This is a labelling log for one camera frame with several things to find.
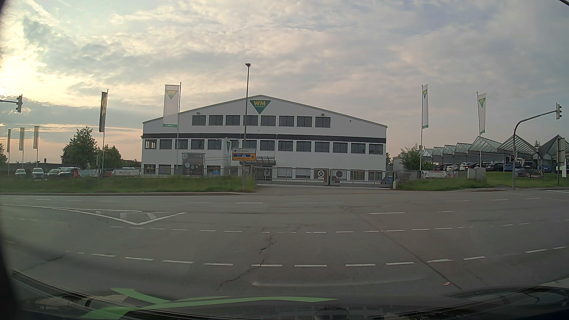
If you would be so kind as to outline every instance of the white flag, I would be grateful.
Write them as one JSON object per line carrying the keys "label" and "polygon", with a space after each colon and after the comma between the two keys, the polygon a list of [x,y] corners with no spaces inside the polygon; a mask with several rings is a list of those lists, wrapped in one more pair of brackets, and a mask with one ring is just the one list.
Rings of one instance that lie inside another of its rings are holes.
{"label": "white flag", "polygon": [[164,116],[162,126],[178,127],[178,104],[180,101],[180,86],[166,85],[164,91]]}
{"label": "white flag", "polygon": [[478,128],[480,134],[486,132],[486,93],[478,95]]}
{"label": "white flag", "polygon": [[423,86],[423,119],[422,119],[422,129],[428,128],[428,92],[427,92],[427,84]]}

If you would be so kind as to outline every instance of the banner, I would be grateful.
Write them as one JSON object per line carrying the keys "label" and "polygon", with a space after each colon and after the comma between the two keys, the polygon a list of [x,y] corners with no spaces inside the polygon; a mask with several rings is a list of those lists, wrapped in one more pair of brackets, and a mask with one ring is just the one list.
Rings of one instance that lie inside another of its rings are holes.
{"label": "banner", "polygon": [[178,105],[180,103],[180,86],[166,85],[164,90],[164,115],[162,126],[178,127]]}
{"label": "banner", "polygon": [[26,128],[20,128],[20,144],[18,146],[18,150],[24,151],[24,139],[26,135]]}
{"label": "banner", "polygon": [[427,84],[423,86],[423,103],[421,104],[423,107],[423,119],[422,119],[422,129],[428,128],[428,92],[427,92]]}
{"label": "banner", "polygon": [[38,148],[39,126],[34,126],[34,149]]}
{"label": "banner", "polygon": [[8,143],[6,144],[6,152],[10,153],[10,135],[12,134],[12,129],[8,129]]}
{"label": "banner", "polygon": [[99,113],[99,132],[105,132],[107,92],[101,92],[101,112]]}
{"label": "banner", "polygon": [[480,134],[486,132],[486,93],[478,95],[478,127]]}

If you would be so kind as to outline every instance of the street lamp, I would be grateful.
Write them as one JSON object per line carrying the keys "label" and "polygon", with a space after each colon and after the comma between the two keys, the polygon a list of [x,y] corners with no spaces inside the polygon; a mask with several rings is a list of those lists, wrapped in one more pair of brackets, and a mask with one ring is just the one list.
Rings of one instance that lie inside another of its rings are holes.
{"label": "street lamp", "polygon": [[[247,140],[247,100],[249,99],[249,69],[251,68],[251,64],[246,63],[245,65],[247,66],[247,87],[245,89],[245,117],[243,118],[243,126],[245,127],[243,132],[243,148],[245,148],[245,141]],[[245,191],[245,161],[243,161],[241,174],[243,175],[242,190]]]}

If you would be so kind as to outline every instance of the direction sign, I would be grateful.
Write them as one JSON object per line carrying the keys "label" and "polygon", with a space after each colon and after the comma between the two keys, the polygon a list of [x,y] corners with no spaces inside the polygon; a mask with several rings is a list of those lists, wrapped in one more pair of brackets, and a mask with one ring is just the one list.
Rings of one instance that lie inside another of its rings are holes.
{"label": "direction sign", "polygon": [[257,159],[256,149],[233,149],[233,160],[255,161]]}

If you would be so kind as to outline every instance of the asphalt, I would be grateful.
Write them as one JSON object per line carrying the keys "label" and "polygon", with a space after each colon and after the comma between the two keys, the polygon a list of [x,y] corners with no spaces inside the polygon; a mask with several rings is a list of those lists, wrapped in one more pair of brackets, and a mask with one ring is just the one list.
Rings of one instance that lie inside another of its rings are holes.
{"label": "asphalt", "polygon": [[569,274],[569,191],[0,196],[9,267],[80,292],[451,294]]}

